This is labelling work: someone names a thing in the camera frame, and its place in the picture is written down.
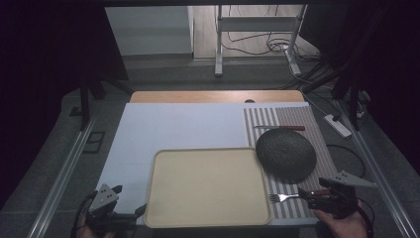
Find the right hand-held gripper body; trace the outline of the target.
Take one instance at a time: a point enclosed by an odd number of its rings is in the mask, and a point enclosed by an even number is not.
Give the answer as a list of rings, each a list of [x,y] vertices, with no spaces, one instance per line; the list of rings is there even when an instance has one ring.
[[[310,208],[330,213],[334,218],[344,219],[358,210],[357,187],[376,188],[376,183],[341,171],[331,178],[319,178],[322,189],[329,189],[331,204],[322,208]]]

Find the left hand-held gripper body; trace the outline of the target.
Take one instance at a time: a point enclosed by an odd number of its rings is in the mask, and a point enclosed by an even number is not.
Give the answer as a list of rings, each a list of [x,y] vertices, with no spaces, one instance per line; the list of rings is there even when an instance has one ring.
[[[127,231],[136,226],[135,214],[119,214],[114,211],[119,193],[115,194],[112,188],[103,183],[88,207],[86,225],[93,232]]]

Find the fork with brown handle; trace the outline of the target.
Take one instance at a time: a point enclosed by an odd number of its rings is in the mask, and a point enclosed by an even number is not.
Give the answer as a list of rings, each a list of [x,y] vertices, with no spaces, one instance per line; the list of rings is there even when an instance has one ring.
[[[309,195],[323,196],[323,195],[329,195],[329,194],[330,194],[330,191],[328,189],[311,190],[311,191],[300,189],[297,193],[294,193],[294,194],[282,194],[282,193],[270,194],[268,198],[272,203],[275,203],[275,202],[284,202],[288,200],[289,198],[305,199]]]

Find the person's right hand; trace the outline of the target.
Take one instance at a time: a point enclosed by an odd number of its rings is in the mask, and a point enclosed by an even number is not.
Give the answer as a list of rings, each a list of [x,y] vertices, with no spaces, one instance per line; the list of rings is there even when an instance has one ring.
[[[313,213],[318,218],[315,226],[317,238],[369,238],[369,225],[358,211],[344,219],[335,219],[322,210]]]

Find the person's left hand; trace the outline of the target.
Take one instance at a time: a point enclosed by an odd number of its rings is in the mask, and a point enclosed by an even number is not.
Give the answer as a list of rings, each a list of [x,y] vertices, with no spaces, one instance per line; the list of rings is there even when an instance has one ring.
[[[85,219],[81,221],[81,227],[76,231],[76,238],[115,238],[115,232],[107,232],[103,235],[94,233],[86,224]]]

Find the dark round woven plate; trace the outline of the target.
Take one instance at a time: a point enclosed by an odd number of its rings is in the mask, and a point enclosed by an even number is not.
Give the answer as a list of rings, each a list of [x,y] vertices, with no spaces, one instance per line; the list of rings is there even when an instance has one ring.
[[[257,140],[256,153],[262,167],[271,175],[288,182],[301,182],[317,165],[312,144],[290,129],[271,129]]]

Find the beige plastic tray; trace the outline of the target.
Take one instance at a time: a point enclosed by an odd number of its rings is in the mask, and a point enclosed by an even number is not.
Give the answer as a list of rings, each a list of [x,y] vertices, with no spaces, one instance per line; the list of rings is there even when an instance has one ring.
[[[158,152],[144,219],[151,228],[268,224],[271,214],[264,173],[255,150]]]

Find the white power strip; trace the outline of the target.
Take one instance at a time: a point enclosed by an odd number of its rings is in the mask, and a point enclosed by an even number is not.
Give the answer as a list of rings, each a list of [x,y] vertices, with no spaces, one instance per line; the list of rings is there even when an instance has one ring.
[[[339,120],[335,120],[332,114],[326,115],[324,120],[342,137],[349,138],[352,132],[345,127]]]

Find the grey striped placemat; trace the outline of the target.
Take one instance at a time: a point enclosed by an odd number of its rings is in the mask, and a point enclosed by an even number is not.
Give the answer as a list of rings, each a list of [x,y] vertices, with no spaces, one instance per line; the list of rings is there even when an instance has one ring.
[[[336,166],[325,145],[321,130],[314,118],[310,106],[302,107],[252,107],[244,110],[248,145],[254,147],[264,129],[257,129],[258,125],[274,126],[304,126],[301,132],[314,147],[317,165],[312,174],[299,183],[290,183],[273,175],[265,175],[268,194],[294,194],[299,188],[305,190],[321,189],[318,178],[329,178],[336,172]]]

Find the light blue table board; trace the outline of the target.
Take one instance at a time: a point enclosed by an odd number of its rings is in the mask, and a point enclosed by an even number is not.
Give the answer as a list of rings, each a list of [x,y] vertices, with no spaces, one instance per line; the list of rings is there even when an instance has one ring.
[[[131,213],[147,205],[155,156],[166,150],[254,148],[248,145],[244,110],[302,107],[300,103],[129,103],[126,105],[101,183],[121,185],[116,206]],[[271,226],[304,226],[316,219],[304,201],[269,202]]]

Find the black stand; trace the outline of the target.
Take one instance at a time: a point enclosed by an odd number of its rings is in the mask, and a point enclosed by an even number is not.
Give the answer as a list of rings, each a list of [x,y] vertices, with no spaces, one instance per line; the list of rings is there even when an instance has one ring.
[[[102,100],[105,98],[106,92],[102,82],[105,81],[118,89],[132,95],[135,90],[124,85],[122,82],[115,80],[105,74],[94,73],[83,75],[80,79],[80,104],[81,104],[81,126],[80,130],[84,131],[90,121],[89,112],[89,93],[92,93],[95,99]]]
[[[360,127],[357,122],[358,100],[359,100],[359,87],[353,79],[353,70],[355,68],[348,63],[344,64],[326,77],[304,86],[301,90],[303,94],[309,93],[314,89],[324,85],[325,83],[338,79],[335,86],[331,90],[331,95],[334,99],[343,99],[347,92],[350,92],[350,111],[349,119],[352,126],[359,131]]]

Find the white panel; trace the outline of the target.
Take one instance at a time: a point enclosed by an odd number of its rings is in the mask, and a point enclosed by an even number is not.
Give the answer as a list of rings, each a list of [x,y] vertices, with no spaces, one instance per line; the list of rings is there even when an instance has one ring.
[[[123,56],[193,52],[191,7],[108,7],[105,11]]]

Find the aluminium rail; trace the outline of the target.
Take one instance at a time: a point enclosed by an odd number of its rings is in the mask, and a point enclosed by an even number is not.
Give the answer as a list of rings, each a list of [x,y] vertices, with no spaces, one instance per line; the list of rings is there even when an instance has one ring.
[[[54,213],[57,210],[64,191],[69,183],[71,175],[75,169],[78,159],[81,155],[82,149],[90,135],[92,128],[96,122],[95,118],[91,118],[84,129],[79,131],[75,142],[65,157],[65,160],[59,170],[57,177],[49,191],[43,206],[41,207],[37,218],[35,219],[27,238],[44,238],[48,228],[52,222]]]
[[[382,196],[382,199],[386,207],[388,208],[390,215],[392,216],[402,237],[420,238],[420,233],[415,229],[411,218],[408,216],[408,213],[406,212],[405,208],[403,207],[402,203],[397,197],[397,194],[390,186],[389,182],[386,180],[384,173],[380,169],[373,153],[368,147],[367,141],[363,137],[362,133],[358,131],[356,127],[351,123],[349,117],[347,116],[345,104],[339,100],[334,100],[333,103],[338,107],[339,111],[342,113],[342,121],[346,126],[349,127],[349,130],[352,132],[352,138],[355,141],[356,147],[361,153],[361,156],[366,161],[368,173],[376,183],[377,190]]]

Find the white metal stand frame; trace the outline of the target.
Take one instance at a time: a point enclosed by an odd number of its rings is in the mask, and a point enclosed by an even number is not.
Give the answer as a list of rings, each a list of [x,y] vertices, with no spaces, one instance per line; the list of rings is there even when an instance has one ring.
[[[300,30],[306,5],[302,5],[296,17],[284,16],[234,16],[223,17],[222,6],[217,7],[216,16],[216,55],[215,55],[215,75],[223,74],[222,57],[222,34],[224,32],[279,32],[289,34],[290,39],[287,47],[283,47],[284,54],[288,60],[289,67],[293,75],[298,76],[301,70],[297,64],[296,56],[293,53],[296,39]]]

